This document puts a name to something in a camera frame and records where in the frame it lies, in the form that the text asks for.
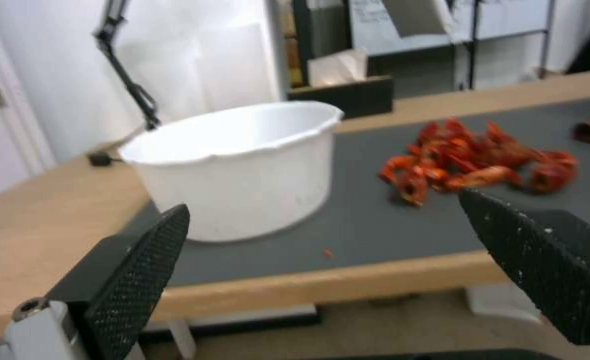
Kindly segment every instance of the carpet floor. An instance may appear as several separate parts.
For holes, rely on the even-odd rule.
[[[590,360],[551,325],[474,316],[463,291],[320,307],[322,323],[197,339],[196,360],[282,360],[471,349],[526,349]],[[177,360],[171,342],[144,346],[149,360]]]

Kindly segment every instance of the black lamp arm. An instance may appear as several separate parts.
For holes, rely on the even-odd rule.
[[[157,102],[141,85],[133,82],[113,52],[113,39],[117,34],[119,26],[124,22],[123,14],[127,1],[108,0],[106,2],[104,14],[101,19],[101,27],[94,33],[94,38],[97,41],[99,50],[106,56],[106,59],[108,59],[112,68],[117,72],[117,75],[119,75],[119,78],[126,86],[126,90],[135,100],[142,113],[144,113],[146,130],[153,130],[160,125],[160,119],[156,116],[158,111]]]

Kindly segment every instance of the bowl rim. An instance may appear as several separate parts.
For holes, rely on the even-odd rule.
[[[251,109],[251,108],[253,108],[254,110],[258,110],[258,109],[285,108],[285,107],[291,107],[291,108],[316,107],[319,109],[330,110],[331,114],[330,114],[328,120],[323,121],[322,123],[320,123],[319,125],[311,128],[311,129],[304,130],[304,131],[298,132],[296,134],[284,136],[279,139],[275,139],[273,141],[267,141],[265,143],[262,143],[261,145],[258,145],[258,146],[252,147],[252,148],[248,148],[245,150],[241,150],[241,151],[236,151],[236,152],[212,152],[212,153],[207,153],[205,155],[202,155],[199,157],[194,157],[194,158],[187,159],[187,160],[142,161],[142,160],[135,159],[132,156],[132,152],[133,152],[132,148],[137,146],[139,142],[143,141],[143,139],[145,139],[147,137],[155,136],[155,134],[156,134],[155,132],[144,132],[140,135],[137,135],[136,137],[134,137],[133,139],[128,141],[126,144],[120,146],[117,149],[117,153],[119,153],[119,157],[121,157],[121,159],[128,164],[135,164],[138,166],[154,166],[154,167],[184,166],[187,164],[206,162],[206,161],[215,160],[215,159],[246,157],[247,155],[262,153],[265,151],[279,150],[281,148],[285,148],[287,146],[291,146],[293,144],[297,144],[302,141],[306,141],[307,139],[317,137],[321,133],[327,132],[327,131],[331,130],[332,128],[334,128],[335,125],[337,125],[340,122],[341,118],[344,116],[344,112],[341,109],[339,109],[338,107],[331,105],[331,104],[327,104],[325,102],[320,102],[320,101],[269,102],[269,103],[265,103],[265,104],[255,104],[255,105],[247,105],[247,106],[242,106],[242,107],[234,107],[232,109],[206,112],[204,114],[190,116],[190,117],[182,119],[182,120],[178,120],[178,121],[174,121],[172,123],[162,125],[162,126],[160,126],[160,128],[158,128],[158,130],[164,129],[167,132],[167,131],[169,131],[169,128],[173,128],[174,126],[180,125],[180,123],[182,123],[184,121],[189,121],[189,120],[194,120],[194,119],[199,119],[199,118],[204,118],[204,117],[220,116],[222,114],[226,114],[229,112],[239,112],[239,111],[243,111],[243,110],[247,110],[247,109]]]

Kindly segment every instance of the wooden table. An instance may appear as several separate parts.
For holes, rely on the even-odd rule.
[[[487,91],[395,101],[390,114],[338,132],[590,98],[590,73]],[[0,194],[0,335],[21,301],[45,294],[103,237],[149,200],[128,166],[93,168],[81,156]],[[485,251],[250,278],[164,291],[153,320],[333,303],[505,281]]]

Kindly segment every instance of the screw head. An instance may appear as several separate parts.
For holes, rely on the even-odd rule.
[[[17,305],[15,310],[13,311],[13,321],[20,322],[27,317],[32,317],[33,315],[41,312],[42,310],[49,307],[48,299],[44,297],[34,297],[30,298],[23,303]]]

